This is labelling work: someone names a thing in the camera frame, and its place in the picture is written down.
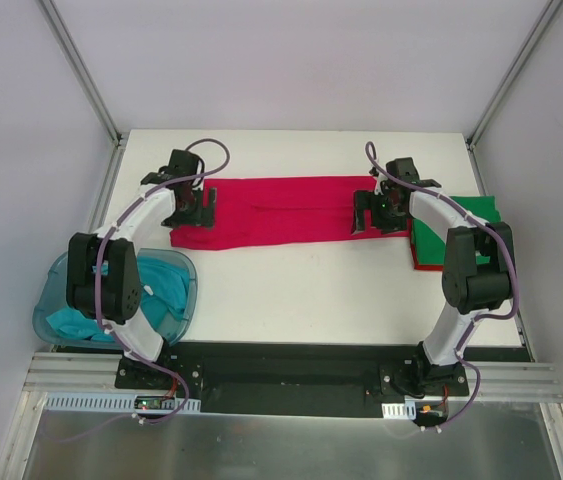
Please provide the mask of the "magenta t shirt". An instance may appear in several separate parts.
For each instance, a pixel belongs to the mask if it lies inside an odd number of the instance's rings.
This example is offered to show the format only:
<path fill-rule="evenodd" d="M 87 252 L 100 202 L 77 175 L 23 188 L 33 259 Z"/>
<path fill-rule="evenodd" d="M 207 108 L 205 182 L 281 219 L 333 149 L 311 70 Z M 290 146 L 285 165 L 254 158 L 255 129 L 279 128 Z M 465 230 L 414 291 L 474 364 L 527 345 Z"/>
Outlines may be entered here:
<path fill-rule="evenodd" d="M 171 246 L 220 251 L 384 236 L 372 227 L 352 232 L 353 194 L 374 188 L 370 176 L 210 178 L 205 185 L 217 190 L 215 225 L 173 229 Z"/>

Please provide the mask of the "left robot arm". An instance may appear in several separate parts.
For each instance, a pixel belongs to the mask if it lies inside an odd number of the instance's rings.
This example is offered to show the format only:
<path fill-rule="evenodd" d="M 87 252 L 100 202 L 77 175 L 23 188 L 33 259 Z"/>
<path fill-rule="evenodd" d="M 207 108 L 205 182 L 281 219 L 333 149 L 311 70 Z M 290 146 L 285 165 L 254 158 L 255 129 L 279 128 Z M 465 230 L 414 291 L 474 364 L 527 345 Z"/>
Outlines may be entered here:
<path fill-rule="evenodd" d="M 76 233 L 68 244 L 66 302 L 96 321 L 124 354 L 141 361 L 137 375 L 149 388 L 165 387 L 171 363 L 160 354 L 163 336 L 140 307 L 143 287 L 137 255 L 154 230 L 165 226 L 211 228 L 215 224 L 217 190 L 204 180 L 230 161 L 211 170 L 192 151 L 174 149 L 167 165 L 148 173 L 127 206 L 93 233 Z"/>

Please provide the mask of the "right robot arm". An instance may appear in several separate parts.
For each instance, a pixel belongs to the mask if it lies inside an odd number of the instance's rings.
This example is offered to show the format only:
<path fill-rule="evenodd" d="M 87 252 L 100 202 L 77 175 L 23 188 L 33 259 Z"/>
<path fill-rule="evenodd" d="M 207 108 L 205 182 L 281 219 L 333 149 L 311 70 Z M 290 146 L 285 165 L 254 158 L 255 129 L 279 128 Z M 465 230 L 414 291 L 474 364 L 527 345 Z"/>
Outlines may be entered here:
<path fill-rule="evenodd" d="M 445 305 L 422 341 L 426 361 L 411 369 L 413 387 L 434 394 L 447 381 L 443 366 L 460 360 L 484 319 L 508 320 L 519 307 L 512 231 L 504 222 L 488 222 L 447 195 L 440 184 L 419 177 L 410 157 L 379 164 L 369 153 L 372 190 L 353 194 L 351 233 L 373 228 L 383 234 L 403 231 L 419 220 L 444 241 L 442 292 Z"/>

